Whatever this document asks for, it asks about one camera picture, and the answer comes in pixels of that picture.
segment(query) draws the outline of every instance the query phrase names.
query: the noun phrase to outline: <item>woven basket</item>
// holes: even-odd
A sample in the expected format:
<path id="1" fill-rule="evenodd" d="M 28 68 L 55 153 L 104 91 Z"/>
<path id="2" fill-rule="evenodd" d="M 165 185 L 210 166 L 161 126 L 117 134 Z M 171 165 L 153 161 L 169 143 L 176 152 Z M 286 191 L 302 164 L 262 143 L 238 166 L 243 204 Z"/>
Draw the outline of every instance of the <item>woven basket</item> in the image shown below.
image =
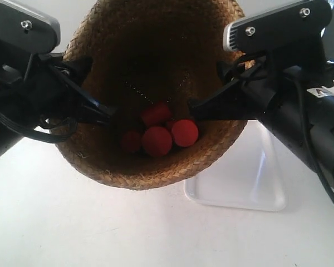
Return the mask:
<path id="1" fill-rule="evenodd" d="M 106 105 L 120 107 L 111 127 L 80 125 L 58 148 L 80 173 L 102 184 L 133 190 L 162 187 L 195 176 L 229 149 L 246 121 L 199 124 L 188 149 L 152 159 L 127 155 L 119 135 L 138 127 L 138 114 L 157 101 L 175 119 L 189 118 L 186 101 L 221 87 L 216 62 L 234 61 L 222 50 L 224 27 L 243 17 L 234 0 L 100 0 L 86 16 L 65 60 L 92 56 L 83 88 Z"/>

